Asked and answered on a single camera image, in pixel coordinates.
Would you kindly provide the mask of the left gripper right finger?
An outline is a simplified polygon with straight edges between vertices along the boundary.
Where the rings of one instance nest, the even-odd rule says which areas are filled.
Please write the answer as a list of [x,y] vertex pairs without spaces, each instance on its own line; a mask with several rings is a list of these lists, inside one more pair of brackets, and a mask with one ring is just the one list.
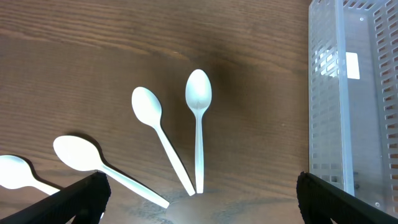
[[393,216],[308,172],[301,172],[298,176],[296,191],[298,207],[306,224],[397,223]]

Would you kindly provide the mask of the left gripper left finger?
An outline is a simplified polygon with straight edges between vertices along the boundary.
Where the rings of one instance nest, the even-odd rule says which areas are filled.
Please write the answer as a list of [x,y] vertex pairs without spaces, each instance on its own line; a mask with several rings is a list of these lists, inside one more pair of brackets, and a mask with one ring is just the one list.
[[98,224],[111,196],[106,174],[95,172],[47,198],[1,219],[1,224],[39,224],[71,221]]

